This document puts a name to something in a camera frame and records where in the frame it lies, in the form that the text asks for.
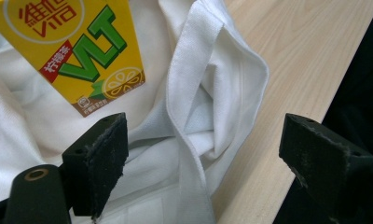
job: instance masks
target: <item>black object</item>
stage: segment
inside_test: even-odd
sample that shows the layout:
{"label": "black object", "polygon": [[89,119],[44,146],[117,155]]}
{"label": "black object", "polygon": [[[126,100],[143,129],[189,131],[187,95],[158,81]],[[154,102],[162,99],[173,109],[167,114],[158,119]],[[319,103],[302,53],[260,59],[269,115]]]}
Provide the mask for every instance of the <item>black object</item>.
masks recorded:
{"label": "black object", "polygon": [[[325,115],[323,125],[373,155],[373,20]],[[358,209],[339,224],[373,223]],[[325,210],[297,180],[294,181],[274,224],[334,224]]]}
{"label": "black object", "polygon": [[39,165],[15,177],[0,223],[70,223],[71,207],[76,216],[99,217],[128,156],[125,114],[99,120],[64,151],[59,168]]}
{"label": "black object", "polygon": [[280,157],[333,220],[373,223],[373,155],[311,119],[287,114]]}

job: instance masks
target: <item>white cloth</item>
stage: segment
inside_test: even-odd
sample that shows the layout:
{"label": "white cloth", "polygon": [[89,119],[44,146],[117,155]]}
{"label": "white cloth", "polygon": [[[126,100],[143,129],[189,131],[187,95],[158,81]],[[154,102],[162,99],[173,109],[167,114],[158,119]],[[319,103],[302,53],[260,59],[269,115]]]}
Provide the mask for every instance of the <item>white cloth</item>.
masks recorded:
{"label": "white cloth", "polygon": [[126,112],[131,155],[102,223],[214,223],[210,196],[252,131],[268,67],[221,0],[130,4],[146,84],[87,118],[0,36],[0,200],[15,175],[61,164],[98,119]]}

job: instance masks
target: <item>metal ring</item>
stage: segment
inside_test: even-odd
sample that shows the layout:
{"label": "metal ring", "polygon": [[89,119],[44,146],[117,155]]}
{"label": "metal ring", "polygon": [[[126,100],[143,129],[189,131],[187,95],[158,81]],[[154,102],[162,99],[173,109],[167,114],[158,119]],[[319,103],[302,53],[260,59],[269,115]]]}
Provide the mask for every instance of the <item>metal ring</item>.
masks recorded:
{"label": "metal ring", "polygon": [[47,169],[35,169],[29,172],[24,179],[27,181],[35,181],[37,179],[41,179],[42,177],[46,176],[49,173]]}

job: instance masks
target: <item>clamp jaw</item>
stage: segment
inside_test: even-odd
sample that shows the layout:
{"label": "clamp jaw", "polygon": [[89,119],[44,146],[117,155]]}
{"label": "clamp jaw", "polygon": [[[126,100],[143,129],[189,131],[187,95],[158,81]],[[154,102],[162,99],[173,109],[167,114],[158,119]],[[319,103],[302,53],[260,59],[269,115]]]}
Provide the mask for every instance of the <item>clamp jaw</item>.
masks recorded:
{"label": "clamp jaw", "polygon": [[373,155],[322,124],[287,114],[280,157],[334,220],[365,211],[373,223]]}
{"label": "clamp jaw", "polygon": [[14,178],[9,198],[0,202],[0,223],[71,223],[71,207],[95,220],[128,156],[125,114],[99,120],[63,152],[60,167],[38,165]]}

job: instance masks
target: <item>lemon slice illustration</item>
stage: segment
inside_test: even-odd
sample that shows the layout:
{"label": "lemon slice illustration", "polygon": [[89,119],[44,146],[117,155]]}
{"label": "lemon slice illustration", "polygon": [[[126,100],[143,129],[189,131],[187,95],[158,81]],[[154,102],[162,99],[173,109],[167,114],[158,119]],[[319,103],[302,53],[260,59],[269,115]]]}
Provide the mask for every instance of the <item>lemon slice illustration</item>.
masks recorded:
{"label": "lemon slice illustration", "polygon": [[103,94],[109,99],[115,99],[140,86],[144,82],[142,72],[138,67],[126,67],[116,71],[105,80]]}

